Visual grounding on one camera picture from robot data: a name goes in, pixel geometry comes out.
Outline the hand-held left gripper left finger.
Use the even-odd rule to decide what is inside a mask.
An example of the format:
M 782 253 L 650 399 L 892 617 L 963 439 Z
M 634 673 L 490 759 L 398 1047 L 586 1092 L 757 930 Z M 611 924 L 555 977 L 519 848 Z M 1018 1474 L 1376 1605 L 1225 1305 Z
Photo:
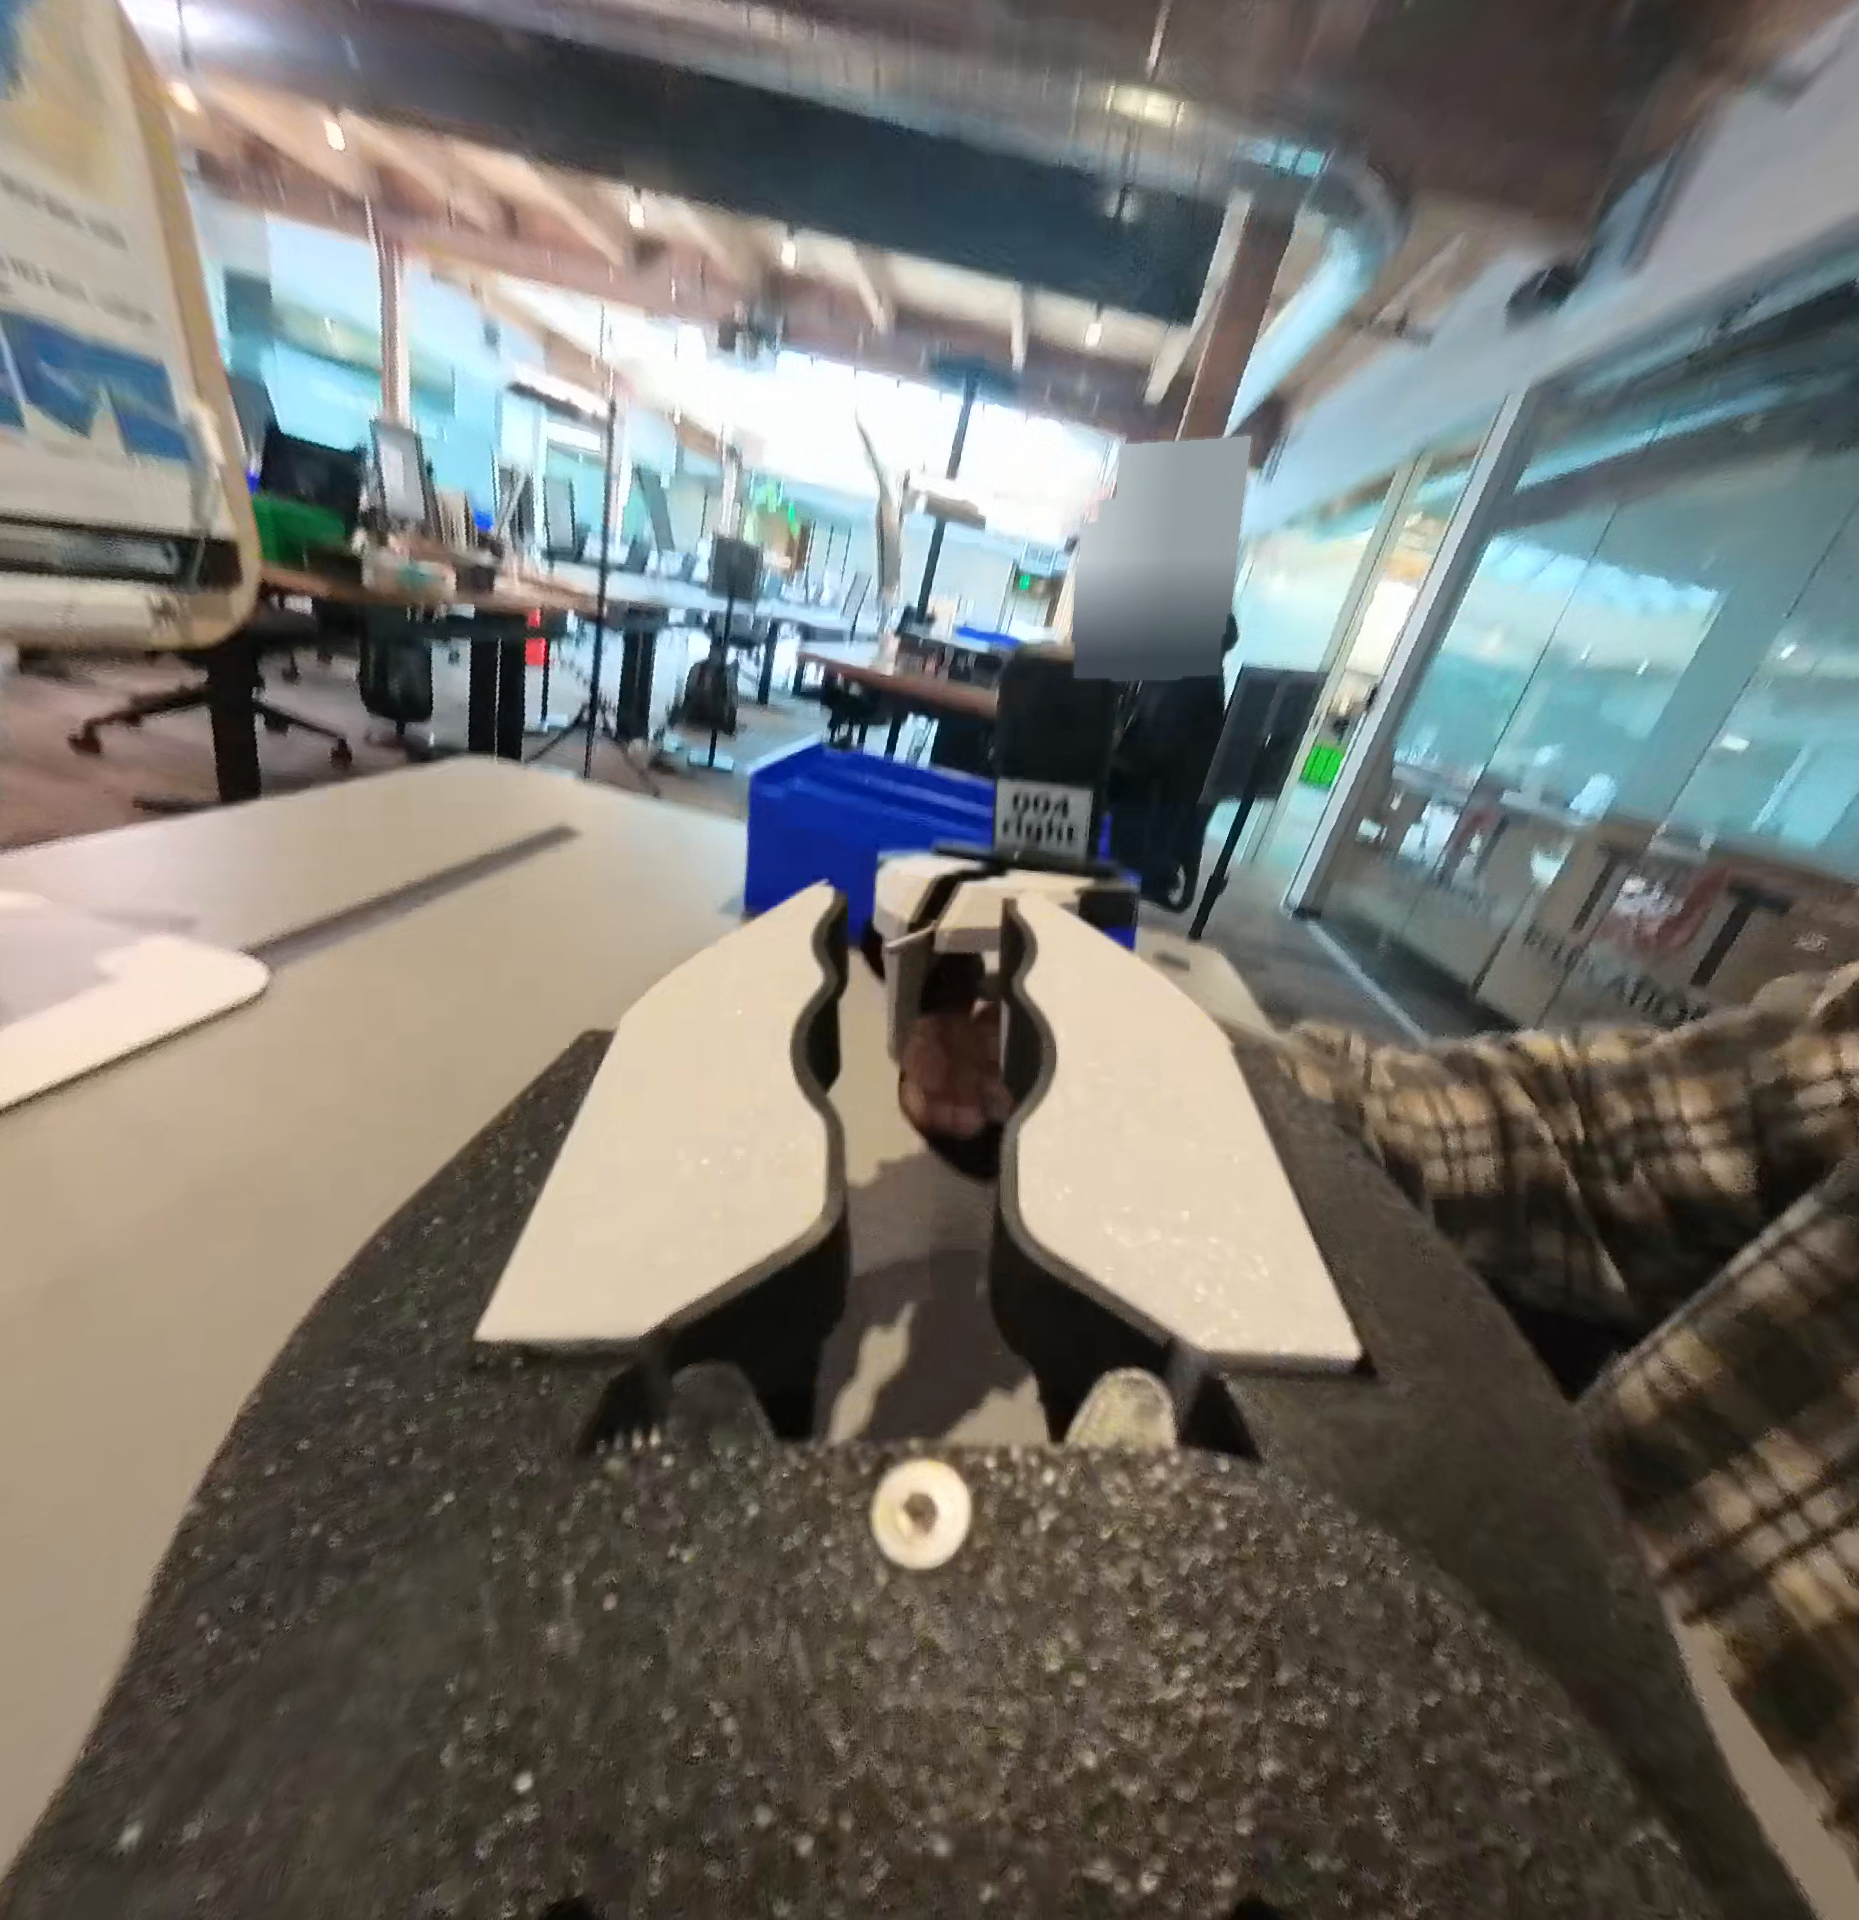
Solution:
M 815 1436 L 850 1275 L 845 935 L 845 900 L 807 885 L 611 1036 L 474 1329 L 485 1354 L 608 1365 L 601 1436 L 660 1424 L 710 1368 L 774 1436 Z

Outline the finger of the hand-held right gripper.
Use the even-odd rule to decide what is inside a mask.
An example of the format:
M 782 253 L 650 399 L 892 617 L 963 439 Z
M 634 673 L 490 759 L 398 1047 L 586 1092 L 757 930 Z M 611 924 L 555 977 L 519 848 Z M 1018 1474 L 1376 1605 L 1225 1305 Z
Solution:
M 872 882 L 872 938 L 881 948 L 899 943 L 933 945 L 944 900 L 956 886 L 951 854 L 887 854 Z
M 1079 915 L 1087 875 L 960 875 L 936 915 L 936 953 L 993 955 L 1012 902 L 1047 900 Z

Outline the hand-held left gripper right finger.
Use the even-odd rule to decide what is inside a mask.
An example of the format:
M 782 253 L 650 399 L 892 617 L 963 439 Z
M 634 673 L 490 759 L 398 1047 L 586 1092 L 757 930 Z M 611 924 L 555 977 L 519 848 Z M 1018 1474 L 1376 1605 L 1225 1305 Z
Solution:
M 1250 1448 L 1234 1385 L 1366 1382 L 1232 1032 L 1052 900 L 1006 905 L 1001 953 L 991 1319 L 1047 1439 Z

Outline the blue plastic bin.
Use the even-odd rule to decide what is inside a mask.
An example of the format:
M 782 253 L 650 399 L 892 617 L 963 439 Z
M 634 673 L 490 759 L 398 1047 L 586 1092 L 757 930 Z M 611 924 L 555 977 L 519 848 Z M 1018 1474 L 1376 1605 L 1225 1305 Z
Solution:
M 747 781 L 746 911 L 811 885 L 843 900 L 847 934 L 873 957 L 872 882 L 887 851 L 977 844 L 991 779 L 811 744 L 762 764 Z

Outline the person's right forearm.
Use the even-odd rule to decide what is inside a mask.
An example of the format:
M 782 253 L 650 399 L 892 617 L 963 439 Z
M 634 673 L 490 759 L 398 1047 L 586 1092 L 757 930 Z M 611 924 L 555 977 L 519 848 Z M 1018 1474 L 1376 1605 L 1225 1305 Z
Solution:
M 1713 1282 L 1859 1280 L 1859 963 L 1671 1029 L 1268 1056 L 1520 1307 L 1639 1335 Z

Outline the person's right hand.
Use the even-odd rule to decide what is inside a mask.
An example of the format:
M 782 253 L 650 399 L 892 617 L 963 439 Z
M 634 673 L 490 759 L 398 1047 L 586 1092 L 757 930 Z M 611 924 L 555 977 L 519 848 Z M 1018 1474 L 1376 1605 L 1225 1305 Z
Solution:
M 993 998 L 918 1014 L 903 1036 L 899 1101 L 917 1135 L 953 1155 L 993 1140 L 1014 1113 L 1004 1018 Z

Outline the wooden office desk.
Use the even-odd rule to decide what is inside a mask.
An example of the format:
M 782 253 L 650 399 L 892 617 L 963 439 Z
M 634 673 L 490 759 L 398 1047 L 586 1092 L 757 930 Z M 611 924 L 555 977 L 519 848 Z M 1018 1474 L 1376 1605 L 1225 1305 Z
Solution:
M 601 572 L 596 588 L 582 588 L 547 572 L 499 572 L 478 588 L 464 580 L 448 581 L 438 565 L 398 565 L 368 581 L 263 565 L 259 590 L 281 601 L 403 613 L 429 634 L 455 636 L 466 649 L 464 749 L 503 761 L 527 757 L 529 636 L 551 614 L 578 617 L 598 640 L 634 640 L 634 663 L 644 667 L 652 663 L 655 636 L 681 601 L 673 583 L 644 576 Z
M 988 777 L 998 688 L 1012 656 L 1009 645 L 801 645 L 790 691 L 821 706 L 835 749 L 862 753 L 876 733 L 881 755 L 900 761 L 903 735 L 921 722 L 929 728 L 928 766 Z

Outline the black light panel on tripod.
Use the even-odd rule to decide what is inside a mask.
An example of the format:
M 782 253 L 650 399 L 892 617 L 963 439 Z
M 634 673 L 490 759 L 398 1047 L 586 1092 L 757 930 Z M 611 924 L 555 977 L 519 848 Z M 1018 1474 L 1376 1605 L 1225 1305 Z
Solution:
M 1237 675 L 1201 790 L 1203 807 L 1227 806 L 1232 811 L 1223 848 L 1194 902 L 1188 940 L 1203 940 L 1253 807 L 1278 800 L 1291 784 L 1324 684 L 1319 671 L 1246 666 Z

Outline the curved black panel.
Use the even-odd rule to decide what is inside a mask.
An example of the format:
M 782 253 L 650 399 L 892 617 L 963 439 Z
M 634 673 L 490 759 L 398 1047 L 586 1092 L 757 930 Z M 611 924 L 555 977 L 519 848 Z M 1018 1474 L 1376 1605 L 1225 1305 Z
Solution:
M 853 413 L 853 432 L 872 475 L 873 512 L 872 512 L 872 588 L 876 597 L 878 627 L 882 632 L 894 632 L 903 621 L 903 517 L 904 487 L 900 471 L 889 463 L 876 444 L 862 413 Z

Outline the black light panel on stand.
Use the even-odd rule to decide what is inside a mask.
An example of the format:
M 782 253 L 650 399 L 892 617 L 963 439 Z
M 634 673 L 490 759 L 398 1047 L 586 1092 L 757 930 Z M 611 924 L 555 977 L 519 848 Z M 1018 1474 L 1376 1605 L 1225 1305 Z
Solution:
M 753 607 L 762 581 L 762 548 L 734 535 L 718 535 L 710 548 L 707 588 L 722 599 L 722 620 L 713 628 L 703 666 L 713 671 L 710 736 L 733 736 L 738 728 L 738 677 L 733 667 L 734 610 Z

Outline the black tripod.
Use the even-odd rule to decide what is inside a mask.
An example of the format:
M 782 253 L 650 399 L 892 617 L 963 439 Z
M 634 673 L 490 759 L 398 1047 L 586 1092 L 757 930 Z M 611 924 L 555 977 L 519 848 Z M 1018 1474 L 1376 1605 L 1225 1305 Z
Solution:
M 603 420 L 601 420 L 601 514 L 599 514 L 599 530 L 598 530 L 598 590 L 596 603 L 585 607 L 586 610 L 586 632 L 590 640 L 588 649 L 588 673 L 586 673 L 586 691 L 582 706 L 576 715 L 557 728 L 557 733 L 547 733 L 541 742 L 527 753 L 524 766 L 540 766 L 548 761 L 572 735 L 579 733 L 579 767 L 576 777 L 582 784 L 593 781 L 596 753 L 601 735 L 608 735 L 608 748 L 623 764 L 632 781 L 632 790 L 649 798 L 660 798 L 660 787 L 655 779 L 647 770 L 641 761 L 631 757 L 631 749 L 616 736 L 612 733 L 612 715 L 608 715 L 601 700 L 601 667 L 608 636 L 608 570 L 611 570 L 611 548 L 612 548 L 612 525 L 619 521 L 618 514 L 618 395 L 612 388 L 612 377 L 603 388 Z

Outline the white tablet stand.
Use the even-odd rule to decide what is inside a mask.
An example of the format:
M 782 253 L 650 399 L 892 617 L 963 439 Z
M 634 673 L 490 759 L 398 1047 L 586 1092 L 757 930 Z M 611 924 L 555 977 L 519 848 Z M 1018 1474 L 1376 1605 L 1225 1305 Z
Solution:
M 15 659 L 0 645 L 0 700 Z M 0 886 L 0 1114 L 216 1022 L 270 989 L 240 948 Z

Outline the black office chair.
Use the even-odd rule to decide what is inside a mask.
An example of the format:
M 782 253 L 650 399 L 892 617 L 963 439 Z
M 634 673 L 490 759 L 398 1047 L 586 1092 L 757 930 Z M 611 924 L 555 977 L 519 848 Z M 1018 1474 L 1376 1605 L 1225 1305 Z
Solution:
M 354 770 L 354 748 L 346 733 L 285 709 L 270 700 L 266 675 L 270 659 L 295 662 L 302 649 L 317 649 L 319 640 L 315 614 L 266 608 L 218 645 L 187 655 L 196 675 L 195 682 L 141 692 L 123 706 L 104 707 L 67 735 L 67 748 L 79 757 L 100 757 L 105 729 L 139 729 L 151 718 L 199 709 L 211 717 L 220 800 L 254 798 L 260 791 L 260 781 L 243 771 L 247 761 L 232 744 L 239 722 L 247 723 L 247 735 L 305 733 L 325 744 L 331 767 L 349 771 Z

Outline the instruction sign board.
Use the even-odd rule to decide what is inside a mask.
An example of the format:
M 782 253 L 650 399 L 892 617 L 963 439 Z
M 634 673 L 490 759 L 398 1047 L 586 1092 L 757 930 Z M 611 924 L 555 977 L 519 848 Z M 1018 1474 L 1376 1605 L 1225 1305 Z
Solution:
M 260 586 L 167 108 L 119 5 L 0 3 L 0 644 L 203 650 Z

